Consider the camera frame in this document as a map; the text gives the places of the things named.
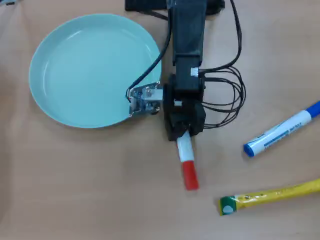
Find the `blue marker cap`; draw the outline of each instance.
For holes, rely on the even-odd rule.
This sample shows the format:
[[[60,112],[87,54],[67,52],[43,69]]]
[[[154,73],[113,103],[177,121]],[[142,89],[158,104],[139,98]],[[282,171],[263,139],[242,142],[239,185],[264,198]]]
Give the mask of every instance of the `blue marker cap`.
[[[245,145],[243,146],[243,150],[244,150],[244,152],[245,152],[250,158],[252,158],[252,157],[255,156],[255,153],[254,153],[254,151],[252,150],[252,148],[249,146],[249,144],[245,144]]]
[[[315,118],[320,114],[320,101],[307,108],[306,111],[311,115],[312,118]]]

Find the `blue marker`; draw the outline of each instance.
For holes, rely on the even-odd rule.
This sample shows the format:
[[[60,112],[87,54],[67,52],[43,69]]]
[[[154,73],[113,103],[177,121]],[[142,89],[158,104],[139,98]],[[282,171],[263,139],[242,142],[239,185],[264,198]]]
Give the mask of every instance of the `blue marker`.
[[[245,144],[243,146],[244,152],[249,157],[258,155],[271,145],[310,123],[319,114],[320,101]]]

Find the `plate rim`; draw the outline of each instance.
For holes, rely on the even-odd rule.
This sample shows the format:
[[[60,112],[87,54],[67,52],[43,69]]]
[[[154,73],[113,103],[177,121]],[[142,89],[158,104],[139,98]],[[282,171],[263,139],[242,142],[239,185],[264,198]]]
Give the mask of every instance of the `plate rim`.
[[[120,18],[120,19],[123,19],[127,22],[131,22],[132,24],[136,25],[138,28],[140,28],[142,31],[144,31],[147,35],[150,36],[150,39],[153,41],[154,45],[156,46],[156,53],[157,55],[160,54],[160,50],[159,50],[159,47],[155,41],[155,39],[153,38],[153,36],[142,26],[140,25],[139,23],[131,20],[130,18],[128,17],[125,17],[125,16],[122,16],[122,15],[117,15],[117,14],[113,14],[113,13],[93,13],[93,14],[86,14],[86,15],[82,15],[82,16],[78,16],[78,17],[75,17],[75,18],[72,18],[62,24],[60,24],[59,26],[57,26],[54,30],[52,30],[49,34],[47,34],[45,36],[45,38],[39,43],[39,45],[37,46],[36,50],[34,51],[33,53],[33,56],[32,56],[32,59],[31,59],[31,62],[30,62],[30,66],[29,66],[29,73],[28,73],[28,84],[29,84],[29,89],[30,89],[30,92],[31,92],[31,95],[32,95],[32,98],[34,99],[35,103],[37,104],[37,106],[48,116],[50,117],[51,119],[53,119],[54,121],[60,123],[60,124],[63,124],[65,126],[69,126],[69,127],[73,127],[73,128],[80,128],[80,129],[98,129],[98,128],[106,128],[106,127],[111,127],[111,126],[115,126],[117,124],[120,124],[124,121],[126,121],[127,119],[130,118],[129,114],[128,114],[128,117],[119,121],[119,122],[115,122],[115,123],[112,123],[112,124],[94,124],[94,125],[81,125],[81,124],[69,124],[67,122],[64,122],[64,121],[60,121],[58,120],[57,118],[55,118],[54,116],[52,116],[51,114],[49,114],[44,107],[41,106],[41,104],[39,104],[39,102],[37,101],[37,98],[35,97],[34,95],[34,91],[31,87],[31,72],[32,72],[32,69],[33,69],[33,65],[34,65],[34,59],[37,55],[37,53],[39,52],[40,48],[43,46],[43,44],[45,44],[45,42],[47,41],[47,39],[49,39],[51,37],[52,34],[54,34],[54,32],[56,32],[57,30],[59,30],[60,28],[63,28],[65,25],[71,23],[71,22],[74,22],[74,21],[77,21],[79,19],[82,19],[82,18],[87,18],[87,17],[94,17],[94,16],[111,16],[111,17],[115,17],[115,18]],[[159,68],[159,71],[157,71],[157,75],[156,78],[157,78],[157,81],[159,81],[161,79],[161,75],[162,75],[162,60],[160,60],[160,62],[157,64],[157,66]]]

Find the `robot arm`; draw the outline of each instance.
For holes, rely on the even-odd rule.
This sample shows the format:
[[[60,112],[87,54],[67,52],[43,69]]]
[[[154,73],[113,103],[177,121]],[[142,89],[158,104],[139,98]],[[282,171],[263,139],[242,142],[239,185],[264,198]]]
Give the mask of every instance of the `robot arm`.
[[[130,91],[130,115],[156,113],[162,103],[168,139],[176,141],[186,131],[202,132],[206,113],[202,106],[205,83],[198,70],[203,59],[207,0],[168,2],[168,18],[173,35],[173,65],[176,74],[169,82],[148,84]]]

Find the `marker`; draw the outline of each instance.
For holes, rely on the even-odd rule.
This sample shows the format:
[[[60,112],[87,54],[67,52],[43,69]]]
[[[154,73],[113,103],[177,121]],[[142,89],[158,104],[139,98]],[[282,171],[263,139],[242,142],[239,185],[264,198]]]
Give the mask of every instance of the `marker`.
[[[310,123],[319,114],[320,101],[245,144],[243,146],[244,152],[249,157],[258,155],[271,145]]]
[[[197,190],[199,188],[199,183],[195,168],[195,155],[189,131],[186,131],[182,137],[179,137],[176,140],[176,145],[178,147],[180,162],[182,164],[185,188],[188,191]]]
[[[220,215],[223,216],[255,205],[277,202],[318,192],[320,192],[320,179],[285,188],[224,196],[220,198],[218,206]]]

